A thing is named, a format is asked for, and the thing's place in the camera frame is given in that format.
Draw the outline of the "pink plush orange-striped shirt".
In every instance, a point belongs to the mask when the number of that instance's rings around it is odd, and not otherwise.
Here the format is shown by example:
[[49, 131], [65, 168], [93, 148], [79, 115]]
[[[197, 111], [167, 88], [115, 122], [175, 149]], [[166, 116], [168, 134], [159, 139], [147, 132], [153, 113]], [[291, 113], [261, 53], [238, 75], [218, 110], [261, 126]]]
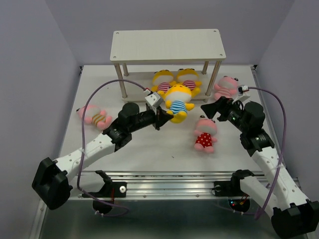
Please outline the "pink plush orange-striped shirt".
[[79, 118], [84, 116], [85, 124], [92, 124], [99, 130], [105, 130], [112, 123], [112, 117], [105, 109], [95, 105], [88, 105], [84, 114], [84, 107], [78, 108], [76, 113]]

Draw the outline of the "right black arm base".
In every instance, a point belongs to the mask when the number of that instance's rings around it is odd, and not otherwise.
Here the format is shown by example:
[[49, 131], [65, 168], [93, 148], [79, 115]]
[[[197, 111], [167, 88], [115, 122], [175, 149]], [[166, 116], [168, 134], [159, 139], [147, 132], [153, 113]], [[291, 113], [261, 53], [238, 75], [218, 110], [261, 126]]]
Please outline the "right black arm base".
[[251, 215], [249, 195], [240, 188], [240, 181], [249, 176], [255, 176], [250, 170], [237, 170], [232, 173], [229, 181], [214, 181], [211, 192], [216, 197], [228, 197], [228, 204], [232, 212]]

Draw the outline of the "pink plush red polka-dot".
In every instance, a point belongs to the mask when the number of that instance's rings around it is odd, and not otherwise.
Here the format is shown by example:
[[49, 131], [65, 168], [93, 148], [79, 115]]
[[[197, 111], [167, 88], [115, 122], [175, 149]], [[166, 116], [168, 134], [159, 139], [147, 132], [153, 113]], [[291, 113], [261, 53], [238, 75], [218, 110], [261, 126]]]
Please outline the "pink plush red polka-dot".
[[194, 130], [194, 135], [196, 136], [194, 148], [197, 151], [213, 153], [214, 143], [217, 142], [217, 138], [215, 137], [216, 134], [217, 125], [215, 121], [204, 115], [200, 115]]

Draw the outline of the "white two-tier shelf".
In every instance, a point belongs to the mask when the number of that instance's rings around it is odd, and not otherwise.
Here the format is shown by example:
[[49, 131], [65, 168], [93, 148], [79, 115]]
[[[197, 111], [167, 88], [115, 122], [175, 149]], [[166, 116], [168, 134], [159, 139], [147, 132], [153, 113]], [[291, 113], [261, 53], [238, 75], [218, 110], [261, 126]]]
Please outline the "white two-tier shelf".
[[226, 59], [218, 29], [124, 30], [115, 31], [110, 60], [117, 76], [152, 87], [154, 72], [169, 69], [174, 75], [178, 68], [203, 63], [197, 71], [202, 82], [201, 93], [194, 99], [207, 102], [222, 61]]

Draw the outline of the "pink plush pink-striped shirt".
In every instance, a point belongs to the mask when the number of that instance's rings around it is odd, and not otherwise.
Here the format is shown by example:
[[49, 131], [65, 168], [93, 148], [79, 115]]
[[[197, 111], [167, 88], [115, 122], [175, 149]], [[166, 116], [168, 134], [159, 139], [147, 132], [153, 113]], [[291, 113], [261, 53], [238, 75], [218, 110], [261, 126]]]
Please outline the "pink plush pink-striped shirt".
[[238, 87], [238, 79], [224, 76], [216, 84], [214, 84], [214, 99], [218, 100], [220, 97], [232, 98]]

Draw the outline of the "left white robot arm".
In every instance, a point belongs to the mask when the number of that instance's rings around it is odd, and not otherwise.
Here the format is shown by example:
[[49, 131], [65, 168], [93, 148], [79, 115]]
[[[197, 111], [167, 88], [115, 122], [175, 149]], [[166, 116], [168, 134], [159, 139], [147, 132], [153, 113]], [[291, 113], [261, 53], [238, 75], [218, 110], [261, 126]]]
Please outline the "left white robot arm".
[[140, 112], [135, 103], [126, 103], [111, 125], [89, 143], [57, 159], [43, 159], [35, 173], [32, 188], [47, 207], [55, 210], [70, 197], [73, 187], [70, 182], [79, 177], [80, 172], [101, 159], [123, 148], [132, 140], [132, 133], [152, 125], [159, 130], [173, 118], [161, 107], [147, 106]]

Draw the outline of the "yellow plush pink-striped shirt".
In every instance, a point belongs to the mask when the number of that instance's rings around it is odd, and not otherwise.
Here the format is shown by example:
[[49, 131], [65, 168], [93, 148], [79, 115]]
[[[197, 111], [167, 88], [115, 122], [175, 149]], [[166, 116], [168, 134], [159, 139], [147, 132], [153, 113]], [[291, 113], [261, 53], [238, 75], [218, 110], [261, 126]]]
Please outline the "yellow plush pink-striped shirt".
[[170, 87], [176, 84], [176, 81], [171, 71], [160, 70], [154, 73], [152, 84], [153, 92], [163, 91], [165, 93]]

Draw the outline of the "yellow plush red-striped shirt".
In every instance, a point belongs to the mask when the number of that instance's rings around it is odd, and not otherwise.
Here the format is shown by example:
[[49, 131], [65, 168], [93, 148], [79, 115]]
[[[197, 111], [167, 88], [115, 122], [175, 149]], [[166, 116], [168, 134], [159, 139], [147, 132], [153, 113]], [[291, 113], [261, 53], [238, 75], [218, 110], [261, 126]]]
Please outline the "yellow plush red-striped shirt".
[[179, 69], [176, 81], [178, 84], [188, 87], [191, 90], [193, 98], [201, 92], [200, 86], [202, 82], [199, 80], [198, 73], [193, 68]]

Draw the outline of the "yellow plush blue-striped shirt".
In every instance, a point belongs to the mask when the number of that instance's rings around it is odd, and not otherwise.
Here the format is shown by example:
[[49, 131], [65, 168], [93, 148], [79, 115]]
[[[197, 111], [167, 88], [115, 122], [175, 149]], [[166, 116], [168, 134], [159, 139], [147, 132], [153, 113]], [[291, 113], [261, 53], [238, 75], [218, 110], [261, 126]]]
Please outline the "yellow plush blue-striped shirt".
[[195, 108], [195, 104], [190, 103], [192, 99], [191, 90], [180, 84], [170, 87], [166, 92], [157, 91], [163, 98], [167, 113], [172, 115], [170, 120], [172, 123], [181, 123], [187, 118], [189, 111]]

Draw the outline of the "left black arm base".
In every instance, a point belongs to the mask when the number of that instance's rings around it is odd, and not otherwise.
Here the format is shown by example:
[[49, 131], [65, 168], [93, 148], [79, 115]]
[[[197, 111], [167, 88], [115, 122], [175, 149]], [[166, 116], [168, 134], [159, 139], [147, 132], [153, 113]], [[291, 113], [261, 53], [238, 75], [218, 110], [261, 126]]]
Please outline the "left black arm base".
[[[91, 198], [93, 200], [92, 207], [96, 215], [101, 217], [120, 217], [129, 212], [125, 206], [115, 205], [116, 198], [125, 198], [127, 193], [127, 182], [115, 182], [104, 171], [95, 171], [104, 182], [104, 185], [98, 192], [82, 193], [83, 198]], [[113, 214], [111, 211], [115, 208], [123, 209], [124, 211], [118, 214]]]

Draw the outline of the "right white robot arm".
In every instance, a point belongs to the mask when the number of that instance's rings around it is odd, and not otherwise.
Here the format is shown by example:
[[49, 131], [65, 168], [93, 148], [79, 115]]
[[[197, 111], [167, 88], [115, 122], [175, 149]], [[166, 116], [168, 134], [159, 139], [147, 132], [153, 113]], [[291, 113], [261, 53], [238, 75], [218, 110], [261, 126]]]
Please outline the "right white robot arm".
[[221, 97], [201, 109], [207, 118], [216, 113], [218, 121], [229, 121], [240, 132], [240, 141], [264, 173], [270, 187], [264, 186], [250, 170], [235, 171], [229, 181], [215, 183], [215, 195], [248, 195], [270, 217], [272, 227], [282, 239], [314, 232], [319, 224], [319, 203], [304, 194], [280, 161], [270, 136], [264, 131], [264, 109], [257, 102], [245, 105]]

